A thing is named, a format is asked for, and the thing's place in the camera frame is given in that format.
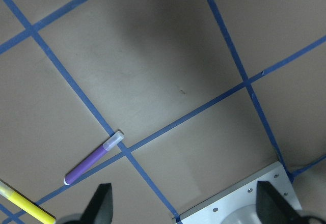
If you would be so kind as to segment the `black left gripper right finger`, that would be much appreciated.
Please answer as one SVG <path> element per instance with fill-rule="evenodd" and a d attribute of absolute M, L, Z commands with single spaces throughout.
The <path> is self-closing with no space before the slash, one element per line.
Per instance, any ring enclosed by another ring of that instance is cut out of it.
<path fill-rule="evenodd" d="M 256 213 L 263 224 L 302 223 L 301 216 L 268 181 L 257 182 Z"/>

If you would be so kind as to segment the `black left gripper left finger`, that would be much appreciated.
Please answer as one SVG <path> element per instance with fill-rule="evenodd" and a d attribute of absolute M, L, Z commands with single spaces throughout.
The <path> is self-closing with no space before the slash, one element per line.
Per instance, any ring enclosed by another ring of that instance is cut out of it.
<path fill-rule="evenodd" d="M 113 193 L 110 183 L 99 184 L 81 215 L 81 223 L 112 223 Z"/>

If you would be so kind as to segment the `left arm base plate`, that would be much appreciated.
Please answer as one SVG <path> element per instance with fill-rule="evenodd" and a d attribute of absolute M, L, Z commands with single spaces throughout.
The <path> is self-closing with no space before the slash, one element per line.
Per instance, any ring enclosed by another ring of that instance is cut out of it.
<path fill-rule="evenodd" d="M 295 210 L 302 210 L 283 165 L 277 161 L 173 218 L 172 223 L 222 223 L 238 209 L 248 209 L 252 220 L 258 222 L 254 207 L 258 181 L 270 182 Z"/>

